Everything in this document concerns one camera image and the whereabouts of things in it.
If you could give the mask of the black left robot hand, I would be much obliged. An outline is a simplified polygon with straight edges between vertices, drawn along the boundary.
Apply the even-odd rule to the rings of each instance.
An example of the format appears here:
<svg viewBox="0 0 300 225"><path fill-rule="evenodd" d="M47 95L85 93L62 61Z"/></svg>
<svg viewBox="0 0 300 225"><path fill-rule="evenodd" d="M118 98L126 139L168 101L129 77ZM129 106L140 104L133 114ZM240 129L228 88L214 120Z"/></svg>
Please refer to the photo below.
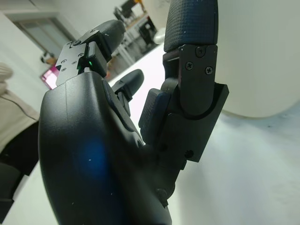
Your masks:
<svg viewBox="0 0 300 225"><path fill-rule="evenodd" d="M60 225L170 225L179 172L199 162L228 97L215 82L217 1L171 1L165 81L149 90L138 125L128 103L142 71L113 86L105 80L124 33L110 20L65 44L56 87L43 97L39 162Z"/></svg>

